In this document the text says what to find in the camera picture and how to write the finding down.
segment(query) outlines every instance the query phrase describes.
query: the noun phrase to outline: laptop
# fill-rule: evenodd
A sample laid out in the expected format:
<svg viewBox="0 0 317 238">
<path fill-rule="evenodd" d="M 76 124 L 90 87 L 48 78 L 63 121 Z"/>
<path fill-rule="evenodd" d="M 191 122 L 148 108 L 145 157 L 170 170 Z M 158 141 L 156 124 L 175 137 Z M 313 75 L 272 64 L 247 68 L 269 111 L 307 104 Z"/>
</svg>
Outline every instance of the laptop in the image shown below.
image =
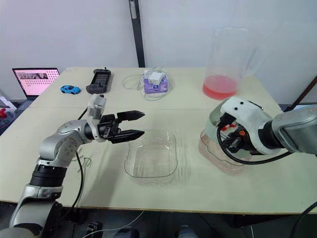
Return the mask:
<svg viewBox="0 0 317 238">
<path fill-rule="evenodd" d="M 12 70 L 27 98 L 18 110 L 27 109 L 59 76 L 57 68 L 13 68 Z"/>
</svg>

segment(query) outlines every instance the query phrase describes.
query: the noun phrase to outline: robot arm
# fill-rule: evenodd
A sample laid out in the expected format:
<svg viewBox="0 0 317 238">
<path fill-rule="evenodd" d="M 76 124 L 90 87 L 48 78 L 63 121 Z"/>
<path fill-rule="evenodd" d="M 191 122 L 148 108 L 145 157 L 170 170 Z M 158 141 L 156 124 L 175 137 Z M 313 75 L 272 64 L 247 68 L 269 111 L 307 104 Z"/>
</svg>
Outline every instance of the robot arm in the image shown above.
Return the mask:
<svg viewBox="0 0 317 238">
<path fill-rule="evenodd" d="M 290 153 L 317 154 L 317 106 L 289 111 L 272 118 L 263 108 L 231 97 L 220 107 L 219 131 L 235 123 L 236 129 L 219 144 L 231 153 L 240 149 L 253 155 L 273 155 L 281 148 Z"/>
<path fill-rule="evenodd" d="M 10 227 L 26 229 L 34 237 L 48 237 L 58 225 L 62 205 L 55 200 L 63 190 L 63 180 L 78 147 L 92 140 L 120 143 L 139 138 L 143 131 L 121 131 L 118 125 L 123 120 L 136 120 L 144 116 L 138 111 L 102 116 L 106 99 L 93 95 L 87 107 L 88 119 L 72 120 L 58 128 L 40 146 L 29 184 L 25 185 L 22 197 L 11 217 Z"/>
</svg>

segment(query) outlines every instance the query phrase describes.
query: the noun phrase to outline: red object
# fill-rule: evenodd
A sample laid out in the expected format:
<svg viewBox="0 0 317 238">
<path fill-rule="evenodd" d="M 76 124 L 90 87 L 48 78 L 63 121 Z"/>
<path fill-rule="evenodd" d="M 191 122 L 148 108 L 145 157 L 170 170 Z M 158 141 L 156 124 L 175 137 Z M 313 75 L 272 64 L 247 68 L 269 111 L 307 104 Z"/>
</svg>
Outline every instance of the red object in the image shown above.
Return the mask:
<svg viewBox="0 0 317 238">
<path fill-rule="evenodd" d="M 224 125 L 220 130 L 221 130 L 221 131 L 225 131 L 225 130 L 227 130 L 227 129 L 228 129 L 227 126 Z"/>
<path fill-rule="evenodd" d="M 244 130 L 239 131 L 240 136 L 245 136 L 246 132 Z"/>
<path fill-rule="evenodd" d="M 6 118 L 5 108 L 2 108 L 2 109 L 0 110 L 0 118 Z"/>
<path fill-rule="evenodd" d="M 210 98 L 222 100 L 234 95 L 237 91 L 237 83 L 223 75 L 211 75 L 204 81 L 203 92 Z"/>
</svg>

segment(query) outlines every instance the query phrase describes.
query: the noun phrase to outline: transparent plastic tray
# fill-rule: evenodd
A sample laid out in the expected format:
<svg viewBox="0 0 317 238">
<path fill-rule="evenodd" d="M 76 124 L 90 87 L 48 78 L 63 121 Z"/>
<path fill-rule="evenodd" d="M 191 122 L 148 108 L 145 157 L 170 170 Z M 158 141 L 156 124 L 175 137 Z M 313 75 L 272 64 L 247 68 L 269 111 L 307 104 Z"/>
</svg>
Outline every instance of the transparent plastic tray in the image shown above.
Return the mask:
<svg viewBox="0 0 317 238">
<path fill-rule="evenodd" d="M 203 156 L 227 174 L 237 174 L 245 168 L 244 164 L 237 163 L 227 157 L 220 148 L 219 144 L 210 140 L 210 138 L 206 135 L 205 130 L 201 133 L 198 149 Z M 235 156 L 245 161 L 249 161 L 252 157 L 244 150 L 240 150 L 235 154 Z"/>
<path fill-rule="evenodd" d="M 136 183 L 170 182 L 177 169 L 175 136 L 164 130 L 146 130 L 129 142 L 124 169 Z"/>
</svg>

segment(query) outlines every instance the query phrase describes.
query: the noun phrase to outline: black cable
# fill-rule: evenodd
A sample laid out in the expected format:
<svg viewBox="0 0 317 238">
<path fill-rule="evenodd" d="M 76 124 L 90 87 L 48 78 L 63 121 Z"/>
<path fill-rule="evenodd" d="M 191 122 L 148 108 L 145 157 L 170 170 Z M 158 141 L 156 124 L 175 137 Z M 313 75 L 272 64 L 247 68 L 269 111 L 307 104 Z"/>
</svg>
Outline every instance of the black cable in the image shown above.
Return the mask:
<svg viewBox="0 0 317 238">
<path fill-rule="evenodd" d="M 78 194 L 77 194 L 77 197 L 73 203 L 73 205 L 71 205 L 70 209 L 60 218 L 60 221 L 63 220 L 75 207 L 80 195 L 81 195 L 81 192 L 83 190 L 83 185 L 84 185 L 84 172 L 83 172 L 83 167 L 81 165 L 81 162 L 80 162 L 80 159 L 79 159 L 79 156 L 78 156 L 78 153 L 76 152 L 76 157 L 77 157 L 77 161 L 78 161 L 78 164 L 79 164 L 79 168 L 80 168 L 80 187 L 79 187 L 79 191 L 78 191 Z"/>
<path fill-rule="evenodd" d="M 245 164 L 245 165 L 261 165 L 261 164 L 266 164 L 266 163 L 269 163 L 269 162 L 273 162 L 275 160 L 279 160 L 279 159 L 282 159 L 284 158 L 285 156 L 288 156 L 290 154 L 292 154 L 292 152 L 286 152 L 284 154 L 281 154 L 281 155 L 278 155 L 278 156 L 275 156 L 273 158 L 270 158 L 270 159 L 267 159 L 267 160 L 261 160 L 261 161 L 245 161 L 245 160 L 240 160 L 236 157 L 234 157 L 233 155 L 231 155 L 227 149 L 224 147 L 223 143 L 222 143 L 222 140 L 221 140 L 221 136 L 220 136 L 220 132 L 221 132 L 221 128 L 220 126 L 217 128 L 217 140 L 218 140 L 218 143 L 219 143 L 219 146 L 221 147 L 222 151 L 226 154 L 226 156 L 228 156 L 230 159 L 234 160 L 235 162 L 237 163 L 240 163 L 240 164 Z"/>
<path fill-rule="evenodd" d="M 300 216 L 299 218 L 296 220 L 293 228 L 292 228 L 292 232 L 290 235 L 290 238 L 294 238 L 295 237 L 295 232 L 296 229 L 298 227 L 298 225 L 300 224 L 300 222 L 302 221 L 303 217 L 306 216 L 310 211 L 312 211 L 315 207 L 317 207 L 317 202 L 315 202 L 314 204 L 312 204 L 309 208 L 307 208 Z"/>
<path fill-rule="evenodd" d="M 86 109 L 83 111 L 83 113 L 79 116 L 78 120 L 80 120 L 86 112 L 87 112 L 87 108 L 86 108 Z"/>
</svg>

